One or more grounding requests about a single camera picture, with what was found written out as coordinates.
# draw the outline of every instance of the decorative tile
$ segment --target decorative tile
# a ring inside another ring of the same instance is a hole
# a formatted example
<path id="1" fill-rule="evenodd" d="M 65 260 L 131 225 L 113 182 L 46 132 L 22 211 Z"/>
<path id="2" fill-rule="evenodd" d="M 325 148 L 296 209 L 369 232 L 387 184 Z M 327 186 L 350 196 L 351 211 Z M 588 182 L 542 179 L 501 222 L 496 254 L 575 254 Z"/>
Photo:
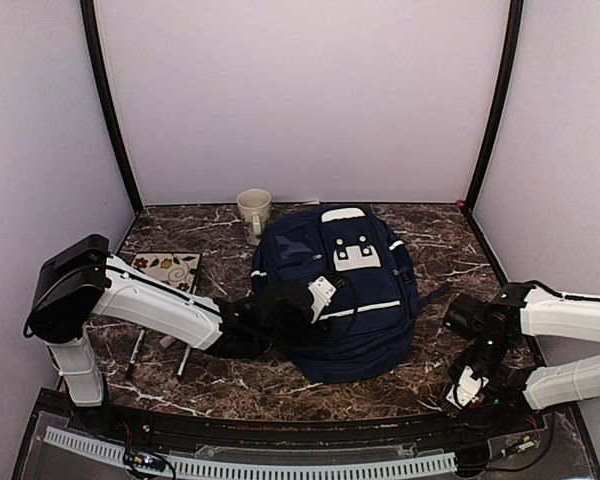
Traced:
<path id="1" fill-rule="evenodd" d="M 201 257 L 199 253 L 138 253 L 131 265 L 151 278 L 191 293 Z"/>

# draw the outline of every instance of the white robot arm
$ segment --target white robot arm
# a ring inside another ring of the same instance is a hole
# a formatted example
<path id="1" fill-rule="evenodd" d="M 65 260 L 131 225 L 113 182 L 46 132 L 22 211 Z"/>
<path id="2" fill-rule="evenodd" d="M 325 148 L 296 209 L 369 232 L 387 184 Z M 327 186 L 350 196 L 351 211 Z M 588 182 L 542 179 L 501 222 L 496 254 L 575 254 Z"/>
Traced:
<path id="1" fill-rule="evenodd" d="M 321 328 L 314 326 L 316 315 L 336 290 L 325 277 L 308 286 L 283 282 L 252 310 L 236 310 L 136 271 L 109 254 L 104 237 L 91 235 L 43 265 L 25 336 L 36 335 L 49 347 L 77 407 L 98 407 L 105 386 L 84 326 L 91 313 L 157 330 L 212 355 L 255 358 L 270 344 L 253 335 L 256 327 L 283 317 L 295 322 L 293 331 Z"/>
<path id="2" fill-rule="evenodd" d="M 600 343 L 600 297 L 556 292 L 540 282 L 510 283 L 494 299 L 456 298 L 444 319 L 473 340 L 450 369 L 445 410 L 517 397 L 532 410 L 600 396 L 600 355 L 566 365 L 509 371 L 504 355 L 520 335 L 553 335 Z"/>

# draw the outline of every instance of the black cable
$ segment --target black cable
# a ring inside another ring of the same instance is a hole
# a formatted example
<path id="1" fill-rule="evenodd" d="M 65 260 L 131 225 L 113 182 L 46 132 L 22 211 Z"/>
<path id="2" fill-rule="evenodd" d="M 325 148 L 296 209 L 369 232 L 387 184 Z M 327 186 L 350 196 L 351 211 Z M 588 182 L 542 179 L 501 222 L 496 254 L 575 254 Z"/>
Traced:
<path id="1" fill-rule="evenodd" d="M 459 382 L 453 382 L 453 399 L 456 401 L 456 406 L 458 408 L 462 408 L 460 405 L 460 400 L 458 400 L 458 387 L 460 386 Z"/>
<path id="2" fill-rule="evenodd" d="M 542 452 L 540 452 L 538 454 L 538 456 L 536 458 L 534 458 L 531 462 L 529 462 L 527 465 L 524 465 L 522 467 L 512 467 L 512 468 L 489 467 L 488 466 L 489 463 L 494 462 L 496 460 L 501 460 L 502 458 L 504 458 L 504 456 L 502 455 L 502 452 L 500 452 L 497 456 L 490 458 L 489 460 L 485 460 L 482 463 L 459 463 L 458 469 L 459 470 L 484 470 L 486 472 L 511 472 L 511 473 L 522 472 L 523 470 L 527 470 L 528 468 L 531 468 L 534 465 L 536 465 L 544 457 L 546 457 L 547 453 L 549 453 L 549 450 L 551 450 L 551 446 L 553 445 L 553 439 L 555 437 L 555 430 L 556 430 L 556 412 L 553 412 L 551 414 L 551 426 L 549 426 L 547 428 L 549 428 L 549 438 L 547 439 L 547 444 L 546 444 L 544 450 L 542 450 Z"/>
<path id="3" fill-rule="evenodd" d="M 29 315 L 27 316 L 27 319 L 24 322 L 24 329 L 22 330 L 22 334 L 24 335 L 24 338 L 33 337 L 34 333 L 27 331 L 29 329 L 29 324 L 31 323 L 31 317 L 38 312 L 38 310 L 40 309 L 42 304 L 47 300 L 47 298 L 49 298 L 49 295 L 51 295 L 56 288 L 58 288 L 63 282 L 65 282 L 66 280 L 68 280 L 69 278 L 73 277 L 74 275 L 76 275 L 80 272 L 89 270 L 90 268 L 99 268 L 102 266 L 103 265 L 98 264 L 98 263 L 90 263 L 88 265 L 81 265 L 81 266 L 76 267 L 73 270 L 70 270 L 69 272 L 65 273 L 62 277 L 60 277 L 58 280 L 56 280 L 49 288 L 47 288 L 47 290 L 42 294 L 42 296 L 38 299 L 38 301 L 36 303 L 34 303 L 33 307 L 31 307 L 31 312 L 29 313 Z"/>
<path id="4" fill-rule="evenodd" d="M 171 480 L 177 480 L 178 479 L 178 474 L 176 472 L 175 467 L 171 464 L 171 462 L 169 462 L 169 460 L 166 459 L 166 457 L 164 457 L 163 455 L 160 455 L 159 453 L 154 453 L 154 452 L 148 452 L 146 450 L 142 450 L 140 448 L 134 447 L 130 444 L 121 442 L 120 440 L 116 440 L 115 438 L 108 438 L 105 436 L 102 436 L 98 433 L 92 432 L 90 429 L 88 429 L 84 423 L 82 423 L 82 420 L 80 420 L 80 417 L 78 415 L 76 415 L 75 413 L 73 413 L 73 418 L 76 422 L 78 422 L 78 425 L 80 425 L 82 427 L 82 429 L 91 437 L 95 438 L 96 440 L 100 440 L 101 442 L 105 442 L 105 443 L 113 443 L 114 445 L 118 445 L 118 446 L 122 446 L 125 449 L 127 448 L 133 448 L 135 451 L 140 452 L 140 453 L 144 453 L 146 455 L 152 456 L 152 457 L 156 457 L 160 460 L 162 460 L 164 462 L 164 464 L 167 466 L 167 468 L 171 471 Z"/>
<path id="5" fill-rule="evenodd" d="M 356 290 L 356 286 L 353 284 L 349 277 L 335 270 L 325 270 L 324 272 L 322 272 L 322 275 L 334 275 L 344 280 L 345 283 L 349 285 L 349 288 L 351 289 L 351 296 L 353 297 L 353 312 L 351 312 L 351 320 L 349 320 L 349 325 L 347 325 L 347 328 L 345 329 L 344 333 L 342 333 L 339 337 L 332 338 L 331 340 L 329 340 L 330 343 L 335 343 L 339 342 L 344 337 L 349 335 L 351 333 L 351 330 L 353 330 L 353 327 L 358 321 L 358 308 L 360 307 L 360 301 L 358 299 L 358 291 Z"/>
<path id="6" fill-rule="evenodd" d="M 535 285 L 537 287 L 540 287 L 545 292 L 547 292 L 549 295 L 553 295 L 554 297 L 557 297 L 557 298 L 563 298 L 564 300 L 573 300 L 574 302 L 600 302 L 600 297 L 585 297 L 582 295 L 562 294 L 562 293 L 558 292 L 557 290 L 554 290 L 553 288 L 545 285 L 544 283 L 542 283 L 539 280 L 528 280 L 524 283 L 528 284 L 528 285 Z"/>

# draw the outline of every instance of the mug handle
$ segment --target mug handle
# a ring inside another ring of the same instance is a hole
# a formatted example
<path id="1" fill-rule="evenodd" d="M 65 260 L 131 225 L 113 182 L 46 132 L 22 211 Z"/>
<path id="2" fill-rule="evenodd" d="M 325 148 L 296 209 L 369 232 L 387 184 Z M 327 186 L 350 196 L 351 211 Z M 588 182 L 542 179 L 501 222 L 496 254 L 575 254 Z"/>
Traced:
<path id="1" fill-rule="evenodd" d="M 253 233 L 257 240 L 260 240 L 262 236 L 262 223 L 260 222 L 260 215 L 257 213 L 251 217 L 251 224 L 253 225 Z"/>

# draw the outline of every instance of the white patch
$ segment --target white patch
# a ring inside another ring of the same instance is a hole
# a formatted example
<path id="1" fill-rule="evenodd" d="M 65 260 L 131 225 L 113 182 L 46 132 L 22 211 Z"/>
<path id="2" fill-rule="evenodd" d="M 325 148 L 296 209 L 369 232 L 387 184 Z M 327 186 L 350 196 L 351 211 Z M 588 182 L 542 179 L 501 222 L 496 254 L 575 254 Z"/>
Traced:
<path id="1" fill-rule="evenodd" d="M 339 208 L 338 210 L 329 210 L 328 212 L 324 212 L 322 214 L 322 223 L 358 217 L 364 217 L 364 212 L 359 208 Z"/>
<path id="2" fill-rule="evenodd" d="M 358 308 L 358 312 L 368 312 L 370 310 L 382 310 L 384 308 L 397 307 L 400 305 L 400 300 L 396 300 L 394 302 L 385 302 L 385 303 L 374 303 L 373 305 L 365 305 L 363 307 Z M 332 317 L 346 317 L 347 315 L 351 315 L 353 313 L 353 309 L 351 310 L 342 310 L 341 312 L 329 313 L 327 315 L 322 315 L 319 320 L 326 320 L 327 318 Z"/>
<path id="3" fill-rule="evenodd" d="M 370 254 L 364 254 L 362 248 L 358 245 L 346 247 L 346 256 L 344 252 L 333 252 L 333 264 L 338 272 L 347 270 L 356 270 L 359 268 L 380 267 L 380 257 L 373 245 L 365 247 L 365 251 L 371 251 Z"/>
<path id="4" fill-rule="evenodd" d="M 395 248 L 399 247 L 400 245 L 404 245 L 404 242 L 402 240 L 396 240 L 395 242 L 393 242 L 391 244 L 391 246 L 389 247 L 389 250 L 394 250 Z"/>

